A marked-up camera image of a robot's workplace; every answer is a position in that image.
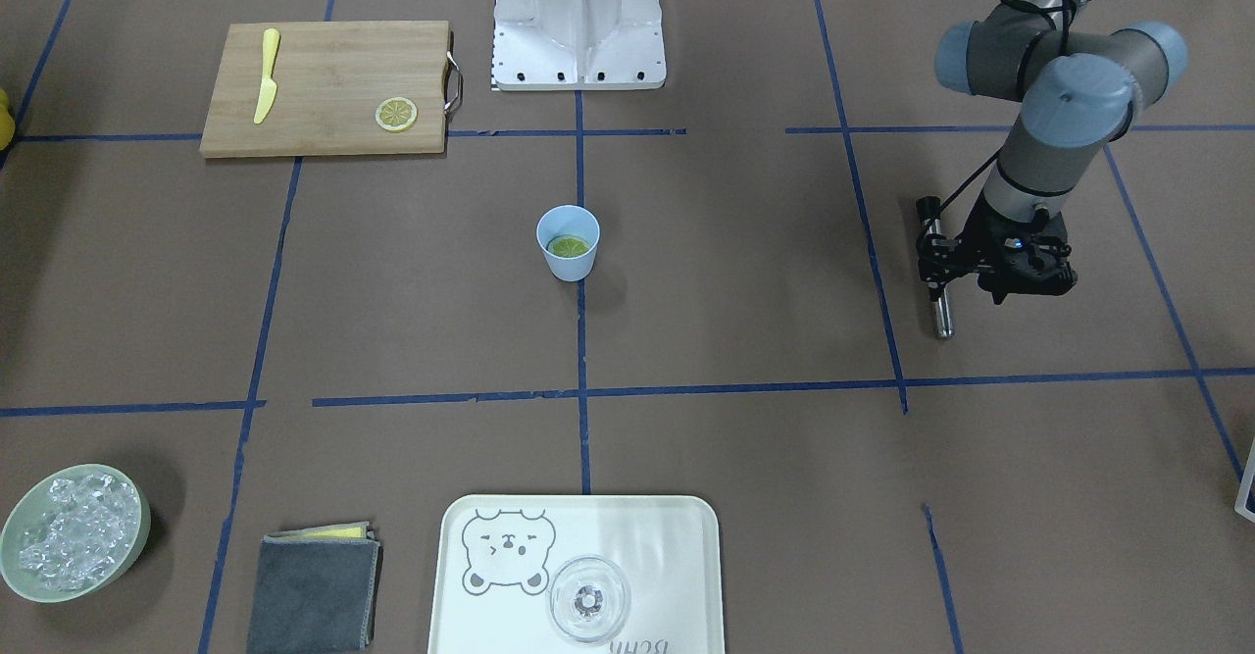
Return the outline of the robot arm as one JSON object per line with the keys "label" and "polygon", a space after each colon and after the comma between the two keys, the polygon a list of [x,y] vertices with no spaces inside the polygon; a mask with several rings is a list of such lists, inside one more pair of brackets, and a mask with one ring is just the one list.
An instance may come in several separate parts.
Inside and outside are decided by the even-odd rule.
{"label": "robot arm", "polygon": [[1076,287],[1065,201],[1099,149],[1124,136],[1188,67],[1182,34],[1162,23],[1077,31],[1092,1],[996,0],[986,19],[954,25],[937,41],[943,87],[1012,100],[1019,114],[978,167],[984,185],[959,233],[937,230],[945,201],[916,205],[916,265],[932,301],[968,275],[995,304]]}

